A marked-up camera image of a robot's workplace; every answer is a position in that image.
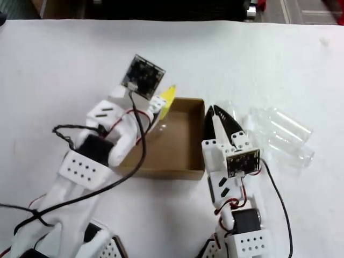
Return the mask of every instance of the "red object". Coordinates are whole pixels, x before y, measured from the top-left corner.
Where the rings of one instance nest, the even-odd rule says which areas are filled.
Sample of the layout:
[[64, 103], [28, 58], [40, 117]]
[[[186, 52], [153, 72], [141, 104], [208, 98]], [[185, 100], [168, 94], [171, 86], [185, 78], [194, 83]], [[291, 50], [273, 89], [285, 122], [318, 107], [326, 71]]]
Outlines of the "red object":
[[340, 6], [342, 7], [342, 17], [340, 17], [340, 19], [338, 20], [338, 24], [339, 25], [344, 25], [344, 0], [338, 0]]
[[266, 7], [267, 7], [267, 0], [258, 0], [258, 4], [257, 4], [258, 9], [265, 11]]

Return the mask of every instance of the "red wire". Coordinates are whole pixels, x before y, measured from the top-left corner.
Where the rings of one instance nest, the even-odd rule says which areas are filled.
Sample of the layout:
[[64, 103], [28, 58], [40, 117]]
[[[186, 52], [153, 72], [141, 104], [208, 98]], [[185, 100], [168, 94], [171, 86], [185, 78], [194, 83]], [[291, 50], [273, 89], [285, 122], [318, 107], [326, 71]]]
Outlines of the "red wire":
[[224, 226], [224, 224], [222, 223], [222, 217], [219, 218], [219, 225], [220, 225], [220, 227], [221, 227], [224, 231], [229, 232], [229, 230], [226, 229], [225, 226]]
[[230, 207], [231, 207], [232, 210], [236, 210], [238, 208], [242, 208], [242, 207], [244, 207], [246, 205], [246, 203], [247, 203], [247, 195], [246, 195], [246, 189], [245, 189], [245, 186], [243, 184], [242, 178], [241, 178], [241, 184], [242, 184], [242, 193], [243, 193], [243, 203], [241, 205], [239, 205], [239, 200], [237, 198], [230, 198], [219, 209], [216, 209], [214, 211], [215, 215], [219, 214], [220, 211], [222, 210], [222, 208], [227, 203], [230, 204]]
[[259, 170], [258, 170], [258, 172], [257, 173], [255, 173], [255, 174], [250, 174], [251, 176], [256, 176], [256, 175], [258, 175], [260, 172], [262, 171], [262, 167], [261, 166], [259, 166]]
[[11, 246], [10, 246], [9, 248], [7, 248], [5, 251], [3, 251], [3, 252], [0, 254], [0, 258], [1, 258], [1, 257], [4, 257], [5, 254], [7, 254], [10, 250], [11, 250]]
[[[111, 128], [110, 128], [110, 130], [109, 130], [109, 132], [108, 132], [108, 134], [106, 135], [106, 136], [108, 136], [110, 133], [111, 133], [111, 131], [115, 128], [115, 126], [116, 125], [118, 125], [121, 121], [122, 121], [122, 118], [123, 118], [123, 116], [124, 115], [126, 115], [126, 114], [129, 114], [130, 112], [133, 112], [134, 110], [133, 109], [129, 109], [129, 110], [127, 110], [112, 126], [111, 126]], [[147, 114], [147, 113], [145, 113], [145, 112], [143, 112], [143, 111], [141, 111], [141, 110], [138, 110], [138, 113], [140, 113], [140, 114], [143, 114], [144, 116], [146, 116], [147, 118], [148, 118], [148, 121], [149, 121], [149, 123], [151, 122], [151, 119], [149, 118], [149, 115]]]
[[45, 193], [45, 194], [41, 195], [40, 197], [37, 197], [36, 199], [34, 199], [33, 201], [31, 201], [30, 204], [28, 205], [28, 208], [30, 208], [31, 205], [32, 205], [36, 200], [38, 200], [38, 199], [40, 199], [40, 198], [42, 198], [42, 197], [44, 197], [44, 196], [46, 196], [46, 195], [47, 195], [47, 194]]

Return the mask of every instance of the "open cardboard box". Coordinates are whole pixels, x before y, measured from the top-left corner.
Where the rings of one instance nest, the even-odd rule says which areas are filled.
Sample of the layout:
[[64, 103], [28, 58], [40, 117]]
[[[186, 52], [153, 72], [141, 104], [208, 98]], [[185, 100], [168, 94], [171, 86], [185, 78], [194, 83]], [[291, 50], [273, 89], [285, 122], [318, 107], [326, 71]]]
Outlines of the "open cardboard box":
[[[147, 155], [136, 176], [156, 179], [200, 180], [204, 173], [202, 138], [204, 101], [193, 98], [175, 98], [168, 114], [147, 135]], [[139, 162], [142, 146], [135, 146], [122, 162], [119, 172], [130, 172]]]

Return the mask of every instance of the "black wire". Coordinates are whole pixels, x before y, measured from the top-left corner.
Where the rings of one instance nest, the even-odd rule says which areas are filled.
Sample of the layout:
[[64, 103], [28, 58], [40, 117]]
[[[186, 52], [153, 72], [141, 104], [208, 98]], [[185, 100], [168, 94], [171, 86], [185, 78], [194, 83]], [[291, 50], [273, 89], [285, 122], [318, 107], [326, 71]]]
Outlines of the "black wire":
[[11, 205], [11, 204], [0, 203], [0, 207], [9, 208], [9, 209], [17, 209], [17, 210], [28, 211], [28, 212], [33, 213], [32, 209], [21, 207], [21, 206], [16, 206], [16, 205]]
[[39, 215], [39, 212], [35, 209], [29, 209], [29, 208], [25, 208], [25, 207], [21, 207], [21, 206], [17, 206], [17, 205], [11, 205], [11, 204], [3, 204], [0, 203], [0, 207], [2, 208], [8, 208], [8, 209], [17, 209], [17, 210], [22, 210], [22, 211], [27, 211], [32, 213], [33, 217], [38, 219], [40, 222], [42, 222], [43, 225], [47, 226], [47, 227], [52, 227], [53, 225], [46, 223], [41, 216]]
[[270, 173], [270, 169], [269, 169], [269, 167], [268, 167], [268, 164], [266, 163], [266, 161], [265, 161], [264, 159], [260, 159], [260, 160], [264, 163], [264, 165], [265, 165], [265, 167], [266, 167], [266, 169], [267, 169], [268, 175], [269, 175], [269, 177], [270, 177], [270, 180], [271, 180], [271, 182], [272, 182], [272, 184], [273, 184], [273, 186], [274, 186], [274, 188], [275, 188], [275, 190], [276, 190], [276, 193], [277, 193], [277, 195], [278, 195], [278, 197], [279, 197], [279, 200], [281, 201], [281, 205], [282, 205], [282, 208], [283, 208], [283, 211], [284, 211], [284, 215], [285, 215], [286, 225], [287, 225], [287, 227], [288, 227], [288, 234], [289, 234], [289, 246], [290, 246], [290, 250], [289, 250], [289, 256], [288, 256], [288, 258], [291, 258], [291, 257], [292, 257], [292, 253], [293, 253], [293, 245], [292, 245], [292, 235], [291, 235], [291, 227], [290, 227], [290, 222], [289, 222], [288, 213], [287, 213], [287, 211], [286, 211], [286, 208], [285, 208], [285, 205], [284, 205], [284, 201], [283, 201], [283, 199], [282, 199], [282, 196], [281, 196], [281, 194], [280, 194], [280, 192], [279, 192], [279, 190], [278, 190], [278, 188], [277, 188], [277, 186], [276, 186], [276, 184], [275, 184], [275, 181], [274, 181], [273, 177], [271, 176], [271, 173]]
[[46, 236], [47, 236], [47, 234], [44, 235], [44, 236], [42, 236], [40, 239], [38, 239], [37, 242], [34, 244], [33, 249], [36, 250], [36, 247], [37, 247], [38, 243], [39, 243], [40, 241], [42, 241]]
[[55, 133], [58, 137], [60, 137], [61, 139], [65, 140], [68, 145], [69, 145], [69, 148], [72, 149], [72, 150], [75, 150], [74, 149], [74, 143], [73, 141], [71, 140], [71, 138], [69, 136], [64, 136], [62, 133], [58, 132], [58, 129], [61, 129], [61, 128], [69, 128], [69, 129], [88, 129], [88, 130], [92, 130], [92, 131], [95, 131], [97, 132], [98, 134], [101, 134], [102, 131], [101, 129], [99, 128], [96, 128], [96, 127], [90, 127], [90, 126], [84, 126], [84, 125], [58, 125], [56, 127], [53, 128], [52, 132]]
[[[80, 202], [82, 200], [86, 200], [88, 198], [91, 198], [93, 196], [96, 196], [96, 195], [99, 195], [103, 192], [106, 192], [116, 186], [118, 186], [119, 184], [122, 184], [124, 181], [128, 180], [130, 177], [132, 177], [139, 169], [140, 167], [142, 166], [142, 164], [144, 163], [145, 161], [145, 158], [146, 158], [146, 153], [147, 153], [147, 147], [146, 147], [146, 136], [145, 136], [145, 131], [144, 131], [144, 128], [143, 128], [143, 125], [142, 125], [142, 122], [141, 122], [141, 119], [140, 119], [140, 116], [139, 116], [139, 113], [138, 113], [138, 110], [136, 108], [136, 105], [135, 105], [135, 102], [133, 100], [133, 97], [132, 97], [132, 92], [129, 92], [129, 97], [130, 97], [130, 100], [132, 101], [133, 103], [133, 110], [134, 110], [134, 115], [135, 115], [135, 118], [138, 122], [138, 125], [139, 125], [139, 129], [140, 129], [140, 133], [141, 133], [141, 140], [142, 140], [142, 156], [141, 156], [141, 159], [139, 161], [139, 163], [136, 165], [136, 167], [130, 172], [128, 173], [127, 175], [125, 175], [124, 177], [122, 177], [121, 179], [119, 179], [118, 181], [104, 187], [104, 188], [101, 188], [97, 191], [94, 191], [92, 193], [89, 193], [87, 195], [84, 195], [82, 197], [79, 197], [79, 198], [76, 198], [76, 199], [73, 199], [73, 200], [69, 200], [67, 202], [64, 202], [64, 203], [60, 203], [60, 204], [57, 204], [57, 205], [54, 205], [52, 207], [49, 207], [45, 210], [42, 210], [38, 213], [39, 216], [43, 216], [44, 214], [47, 214], [48, 212], [51, 212], [51, 211], [54, 211], [56, 209], [59, 209], [61, 207], [64, 207], [66, 205], [70, 205], [70, 204], [74, 204], [74, 203], [77, 203], [77, 202]], [[15, 228], [15, 234], [18, 232], [18, 230], [25, 226], [26, 224], [36, 220], [37, 217], [31, 217], [31, 218], [28, 218], [24, 221], [22, 221], [21, 223], [19, 223], [16, 228]]]

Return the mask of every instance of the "white plastic part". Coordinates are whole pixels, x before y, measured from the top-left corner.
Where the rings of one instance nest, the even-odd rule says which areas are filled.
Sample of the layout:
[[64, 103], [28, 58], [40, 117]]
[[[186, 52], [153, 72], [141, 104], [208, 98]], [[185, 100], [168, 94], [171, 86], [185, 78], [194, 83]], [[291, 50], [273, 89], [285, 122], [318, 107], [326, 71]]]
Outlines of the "white plastic part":
[[149, 109], [152, 113], [158, 113], [166, 105], [166, 100], [162, 97], [155, 95], [149, 102]]
[[202, 141], [202, 152], [205, 169], [208, 174], [226, 170], [223, 150], [219, 148], [216, 139]]
[[[76, 258], [93, 258], [99, 257], [99, 253], [104, 251], [104, 246], [109, 243], [110, 239], [113, 237], [113, 233], [109, 231], [106, 227], [102, 226], [93, 239], [84, 243]], [[55, 257], [59, 251], [61, 236], [61, 226], [57, 226], [53, 231], [51, 231], [40, 243], [37, 245], [37, 251], [46, 255], [47, 257]]]
[[209, 175], [211, 187], [213, 190], [214, 207], [220, 208], [225, 201], [234, 197], [242, 197], [241, 188], [237, 185], [235, 177], [228, 178], [227, 172], [218, 171]]
[[110, 241], [108, 241], [105, 248], [103, 248], [95, 257], [97, 258], [124, 258], [124, 256], [121, 255], [119, 248], [120, 247], [117, 246], [117, 243], [113, 239], [110, 239]]
[[231, 258], [245, 258], [270, 252], [270, 232], [258, 230], [227, 237]]
[[[148, 119], [144, 116], [140, 117], [142, 123], [147, 125]], [[117, 167], [122, 163], [129, 151], [135, 146], [138, 134], [139, 130], [135, 117], [132, 114], [123, 116], [121, 122], [106, 137], [106, 139], [113, 139], [116, 143], [109, 154], [110, 167]]]
[[94, 160], [85, 157], [78, 152], [68, 152], [60, 167], [59, 174], [85, 187], [88, 190], [96, 190], [103, 185], [113, 171]]
[[249, 139], [244, 131], [233, 133], [231, 136], [231, 139], [237, 149], [247, 150], [247, 149], [253, 148], [252, 144], [249, 142]]
[[87, 118], [103, 125], [109, 131], [124, 113], [124, 109], [115, 103], [101, 101], [87, 114]]
[[222, 258], [220, 256], [220, 252], [215, 240], [211, 240], [208, 242], [208, 245], [205, 248], [202, 258]]
[[[64, 167], [65, 163], [70, 164], [69, 162], [69, 158], [65, 159], [61, 166]], [[110, 177], [109, 173], [99, 174], [103, 177], [100, 181], [108, 181]], [[42, 198], [38, 211], [79, 197], [83, 195], [83, 189], [84, 186], [76, 184], [74, 181], [58, 174], [53, 187]], [[52, 225], [60, 223], [62, 225], [60, 248], [57, 258], [74, 258], [76, 256], [83, 243], [84, 232], [91, 220], [99, 197], [100, 195], [96, 195], [42, 216], [42, 219], [46, 223]], [[26, 250], [32, 248], [41, 237], [50, 233], [52, 230], [53, 228], [44, 226], [38, 220], [34, 220], [22, 227], [13, 238], [10, 257], [19, 258]]]

